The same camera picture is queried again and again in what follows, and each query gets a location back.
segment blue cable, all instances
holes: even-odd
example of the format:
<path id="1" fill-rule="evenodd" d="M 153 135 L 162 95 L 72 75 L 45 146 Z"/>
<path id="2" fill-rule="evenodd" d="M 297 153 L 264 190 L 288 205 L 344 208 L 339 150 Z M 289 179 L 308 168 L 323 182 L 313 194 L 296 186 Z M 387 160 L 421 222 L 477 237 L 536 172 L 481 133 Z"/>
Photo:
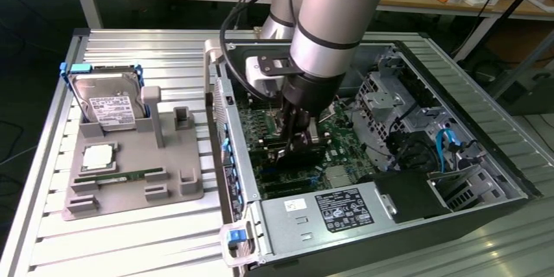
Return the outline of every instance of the blue cable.
<path id="1" fill-rule="evenodd" d="M 225 149 L 226 149 L 228 143 L 229 143 L 229 139 L 228 139 L 228 138 L 225 138 L 225 140 L 222 141 L 222 144 L 221 144 L 221 149 L 222 149 L 222 150 L 225 150 Z"/>
<path id="2" fill-rule="evenodd" d="M 436 133 L 436 139 L 435 139 L 436 153 L 439 154 L 439 159 L 440 159 L 440 173 L 444 172 L 444 155 L 441 153 L 441 136 L 444 135 L 444 133 L 447 134 L 448 142 L 453 143 L 455 145 L 460 145 L 460 142 L 456 138 L 456 134 L 453 133 L 453 131 L 448 128 L 440 129 L 440 131 Z"/>

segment warning label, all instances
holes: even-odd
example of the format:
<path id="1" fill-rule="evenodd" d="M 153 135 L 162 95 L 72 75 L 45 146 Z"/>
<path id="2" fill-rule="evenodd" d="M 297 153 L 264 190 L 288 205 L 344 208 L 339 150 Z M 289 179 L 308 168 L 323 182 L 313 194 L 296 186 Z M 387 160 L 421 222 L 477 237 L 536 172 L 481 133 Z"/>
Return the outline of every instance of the warning label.
<path id="1" fill-rule="evenodd" d="M 89 103 L 101 126 L 134 123 L 129 97 L 94 97 Z"/>
<path id="2" fill-rule="evenodd" d="M 357 188 L 317 195 L 315 200 L 331 233 L 373 223 Z"/>

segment robotic arm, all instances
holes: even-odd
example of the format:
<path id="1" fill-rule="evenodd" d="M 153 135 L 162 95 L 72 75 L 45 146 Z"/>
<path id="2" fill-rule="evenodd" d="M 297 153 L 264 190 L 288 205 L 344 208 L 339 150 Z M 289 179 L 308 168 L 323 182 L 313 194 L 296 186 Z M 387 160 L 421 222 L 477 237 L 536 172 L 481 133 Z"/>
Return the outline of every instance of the robotic arm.
<path id="1" fill-rule="evenodd" d="M 300 6 L 301 0 L 270 1 L 269 16 L 261 27 L 261 39 L 292 39 L 293 21 L 297 20 Z"/>
<path id="2" fill-rule="evenodd" d="M 286 17 L 281 14 L 284 18 L 278 18 L 278 12 L 290 15 L 289 9 L 278 10 L 282 2 L 273 0 L 268 20 L 282 22 Z M 379 0 L 303 0 L 289 55 L 257 57 L 257 71 L 281 86 L 282 136 L 288 142 L 294 138 L 301 140 L 298 144 L 288 144 L 284 152 L 311 143 L 309 124 L 332 103 L 377 4 Z M 246 78 L 256 87 L 250 70 L 246 64 Z"/>

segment table leg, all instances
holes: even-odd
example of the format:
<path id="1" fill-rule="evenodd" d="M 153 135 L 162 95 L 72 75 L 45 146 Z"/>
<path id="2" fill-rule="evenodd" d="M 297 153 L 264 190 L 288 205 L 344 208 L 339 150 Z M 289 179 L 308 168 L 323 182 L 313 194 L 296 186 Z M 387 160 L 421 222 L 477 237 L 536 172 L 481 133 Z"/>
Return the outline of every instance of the table leg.
<path id="1" fill-rule="evenodd" d="M 439 16 L 439 21 L 436 23 L 437 29 L 443 32 L 447 32 L 449 30 L 449 25 L 453 22 L 453 18 L 456 16 L 452 16 L 449 14 L 441 14 Z"/>
<path id="2" fill-rule="evenodd" d="M 92 29 L 100 29 L 102 27 L 102 19 L 100 17 L 100 11 L 97 10 L 96 0 L 78 0 L 85 14 L 88 27 Z"/>
<path id="3" fill-rule="evenodd" d="M 492 98 L 497 99 L 501 93 L 509 88 L 511 84 L 517 80 L 520 74 L 523 74 L 533 65 L 536 60 L 544 55 L 544 52 L 554 44 L 554 30 L 537 44 L 535 50 L 529 53 L 527 58 L 519 63 L 517 67 L 509 71 L 503 77 L 497 78 L 492 85 L 488 86 L 487 92 Z"/>
<path id="4" fill-rule="evenodd" d="M 463 60 L 471 50 L 475 48 L 477 42 L 483 38 L 485 32 L 488 32 L 488 29 L 491 29 L 493 23 L 496 22 L 499 16 L 491 16 L 489 18 L 485 18 L 479 26 L 476 27 L 473 33 L 468 37 L 468 40 L 465 41 L 465 44 L 460 48 L 456 56 L 453 57 L 453 61 L 457 62 L 459 60 Z"/>
<path id="5" fill-rule="evenodd" d="M 380 15 L 381 15 L 381 12 L 383 12 L 383 11 L 375 11 L 375 13 L 372 14 L 372 20 L 373 20 L 373 21 L 377 21 L 377 20 L 379 20 Z"/>

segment blue latch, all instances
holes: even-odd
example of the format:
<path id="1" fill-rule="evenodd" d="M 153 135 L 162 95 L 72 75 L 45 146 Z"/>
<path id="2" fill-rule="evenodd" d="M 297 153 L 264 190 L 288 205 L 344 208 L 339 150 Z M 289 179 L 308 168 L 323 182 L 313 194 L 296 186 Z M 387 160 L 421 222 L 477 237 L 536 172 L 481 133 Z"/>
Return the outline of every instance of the blue latch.
<path id="1" fill-rule="evenodd" d="M 228 140 L 228 138 L 225 138 L 225 140 L 222 141 L 222 144 L 221 144 L 221 149 L 222 150 L 226 149 L 228 143 L 229 143 L 229 140 Z"/>
<path id="2" fill-rule="evenodd" d="M 144 76 L 140 64 L 134 64 L 136 75 L 138 76 L 138 84 L 144 87 Z"/>
<path id="3" fill-rule="evenodd" d="M 453 131 L 447 131 L 448 140 L 457 146 L 461 146 L 461 142 L 457 140 L 456 133 Z"/>
<path id="4" fill-rule="evenodd" d="M 89 74 L 92 71 L 92 65 L 90 64 L 73 64 L 70 66 L 69 72 L 72 74 Z"/>
<path id="5" fill-rule="evenodd" d="M 226 240 L 229 245 L 245 242 L 245 230 L 230 230 L 226 235 Z"/>
<path id="6" fill-rule="evenodd" d="M 60 63 L 60 77 L 62 79 L 62 81 L 65 81 L 65 85 L 68 86 L 69 90 L 70 90 L 70 84 L 69 84 L 69 78 L 68 78 L 68 64 L 65 62 Z"/>

